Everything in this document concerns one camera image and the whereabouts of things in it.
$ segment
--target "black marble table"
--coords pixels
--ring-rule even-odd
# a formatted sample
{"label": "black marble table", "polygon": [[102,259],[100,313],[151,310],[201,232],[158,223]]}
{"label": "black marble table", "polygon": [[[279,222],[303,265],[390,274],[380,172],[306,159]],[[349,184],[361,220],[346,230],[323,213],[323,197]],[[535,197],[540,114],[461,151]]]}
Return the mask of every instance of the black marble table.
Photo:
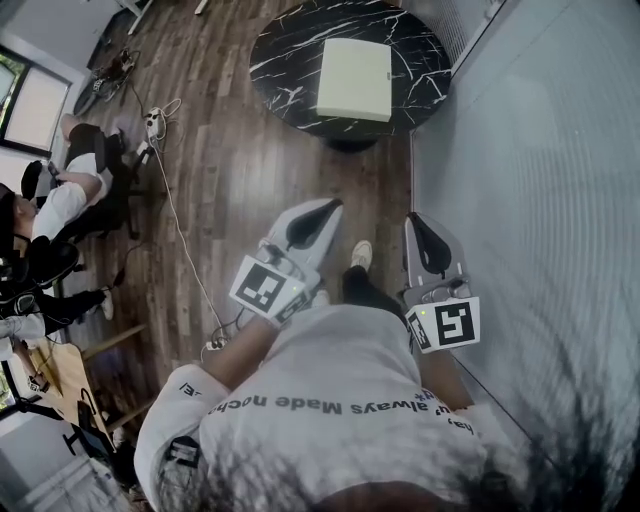
{"label": "black marble table", "polygon": [[[333,37],[391,46],[389,122],[316,114],[324,41]],[[271,112],[343,150],[364,149],[380,136],[413,130],[438,109],[451,83],[449,57],[434,33],[382,0],[312,0],[289,9],[258,36],[250,73]]]}

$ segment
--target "white sneaker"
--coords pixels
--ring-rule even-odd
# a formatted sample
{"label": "white sneaker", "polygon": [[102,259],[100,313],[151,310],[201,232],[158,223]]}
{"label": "white sneaker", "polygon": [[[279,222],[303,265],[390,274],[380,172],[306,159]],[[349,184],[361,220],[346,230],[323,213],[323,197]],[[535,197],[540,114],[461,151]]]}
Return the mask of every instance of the white sneaker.
{"label": "white sneaker", "polygon": [[367,240],[360,240],[353,248],[351,253],[351,266],[361,266],[367,272],[371,267],[371,260],[373,259],[373,247]]}
{"label": "white sneaker", "polygon": [[318,290],[316,292],[316,296],[311,301],[312,308],[319,308],[321,306],[329,306],[331,305],[331,298],[329,297],[329,292],[324,288],[322,290]]}
{"label": "white sneaker", "polygon": [[111,297],[111,290],[102,291],[104,292],[104,300],[102,304],[100,304],[100,308],[107,320],[113,320],[113,298]]}

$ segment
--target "wooden desk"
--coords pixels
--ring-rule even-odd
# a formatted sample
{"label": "wooden desk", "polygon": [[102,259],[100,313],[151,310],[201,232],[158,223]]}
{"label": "wooden desk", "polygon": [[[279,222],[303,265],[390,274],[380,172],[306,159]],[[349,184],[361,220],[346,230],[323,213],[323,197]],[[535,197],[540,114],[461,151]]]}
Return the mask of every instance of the wooden desk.
{"label": "wooden desk", "polygon": [[78,402],[84,402],[91,408],[92,420],[95,427],[104,433],[111,446],[115,450],[111,434],[114,430],[132,420],[139,414],[146,411],[155,401],[149,400],[142,407],[126,413],[122,418],[105,424],[101,411],[98,408],[93,390],[89,384],[85,363],[96,355],[105,352],[131,339],[132,336],[144,330],[146,325],[133,327],[110,340],[81,352],[78,347],[70,343],[52,343],[47,339],[42,339],[37,344],[37,350],[31,354],[36,368],[40,368],[45,375],[50,375],[53,379],[51,387],[46,393],[39,393],[40,396],[53,407],[65,421],[78,425]]}

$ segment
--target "office chair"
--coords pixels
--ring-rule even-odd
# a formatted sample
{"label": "office chair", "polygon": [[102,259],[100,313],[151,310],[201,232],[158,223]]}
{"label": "office chair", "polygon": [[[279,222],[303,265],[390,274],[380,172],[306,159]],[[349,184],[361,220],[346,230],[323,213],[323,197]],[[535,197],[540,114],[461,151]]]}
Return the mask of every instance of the office chair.
{"label": "office chair", "polygon": [[43,290],[76,270],[80,253],[41,236],[33,242],[15,235],[14,249],[0,257],[0,315],[27,315]]}
{"label": "office chair", "polygon": [[101,233],[99,238],[106,238],[111,231],[120,229],[125,223],[129,238],[137,240],[140,234],[133,229],[129,198],[144,194],[143,191],[132,190],[132,187],[140,182],[138,170],[147,152],[138,155],[133,167],[129,168],[122,161],[122,146],[114,147],[111,137],[107,139],[102,132],[96,134],[95,148],[98,173],[108,168],[113,175],[111,190],[98,204],[67,224],[56,240],[78,243],[90,233],[96,232]]}

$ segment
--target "wooden floor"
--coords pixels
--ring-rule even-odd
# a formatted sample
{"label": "wooden floor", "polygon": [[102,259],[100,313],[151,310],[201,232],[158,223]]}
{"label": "wooden floor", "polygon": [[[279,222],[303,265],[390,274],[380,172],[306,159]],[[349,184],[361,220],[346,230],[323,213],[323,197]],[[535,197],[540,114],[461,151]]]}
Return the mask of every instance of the wooden floor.
{"label": "wooden floor", "polygon": [[[343,229],[325,277],[334,302],[339,276],[353,245],[374,245],[373,280],[389,293],[403,286],[401,225],[410,206],[408,137],[381,140],[357,154],[337,153],[269,113],[249,80],[253,42],[293,0],[211,0],[196,17],[197,2],[156,0],[138,33],[127,39],[131,19],[118,19],[104,63],[126,44],[139,50],[133,85],[145,111],[182,99],[169,125],[164,165],[180,225],[204,286],[223,321],[237,309],[227,293],[244,254],[251,254],[280,212],[303,201],[339,197]],[[110,130],[124,128],[134,145],[144,138],[140,106],[131,88],[95,107],[87,120]],[[135,357],[108,356],[94,369],[105,386],[126,401],[153,393],[168,373],[198,360],[217,327],[185,257],[163,189],[159,166],[147,166],[144,186],[154,197],[137,200],[144,246],[131,252],[125,284],[114,291],[116,315],[70,329],[84,345],[139,322],[150,328]],[[107,284],[135,247],[126,233],[81,245],[89,271],[66,284],[65,293]],[[136,396],[131,388],[136,387]]]}

